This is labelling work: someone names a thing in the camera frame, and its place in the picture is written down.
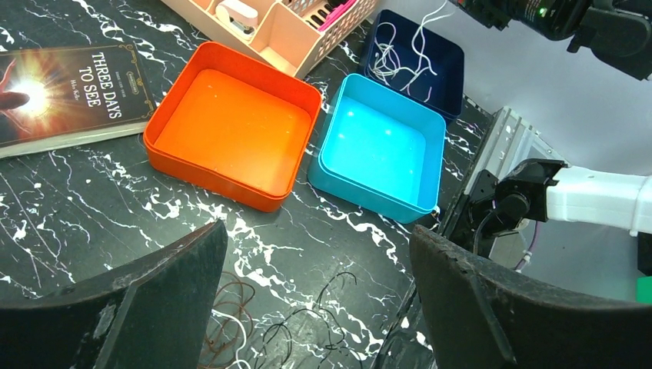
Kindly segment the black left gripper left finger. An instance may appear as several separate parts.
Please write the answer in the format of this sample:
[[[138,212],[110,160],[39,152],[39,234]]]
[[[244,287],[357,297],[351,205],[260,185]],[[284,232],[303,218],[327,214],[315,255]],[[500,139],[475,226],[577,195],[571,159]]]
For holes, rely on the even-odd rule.
[[[195,368],[228,234],[207,224],[42,298],[1,303],[3,368]]]

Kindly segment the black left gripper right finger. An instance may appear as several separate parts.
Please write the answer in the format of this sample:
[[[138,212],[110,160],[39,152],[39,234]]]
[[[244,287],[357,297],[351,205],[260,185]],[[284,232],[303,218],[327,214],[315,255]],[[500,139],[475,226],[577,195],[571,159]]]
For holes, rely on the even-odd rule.
[[[577,293],[423,226],[410,262],[440,368],[649,368],[651,307]]]

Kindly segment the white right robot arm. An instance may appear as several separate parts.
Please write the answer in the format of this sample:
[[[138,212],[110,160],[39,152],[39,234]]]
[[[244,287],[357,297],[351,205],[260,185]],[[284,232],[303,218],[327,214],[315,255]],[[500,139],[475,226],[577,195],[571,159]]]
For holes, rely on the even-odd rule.
[[[651,76],[649,1],[460,1],[488,28],[518,20],[568,51]],[[449,237],[416,226],[410,262],[439,368],[649,368],[651,306],[569,291],[479,252],[523,219],[651,232],[651,179],[528,158],[464,206]]]

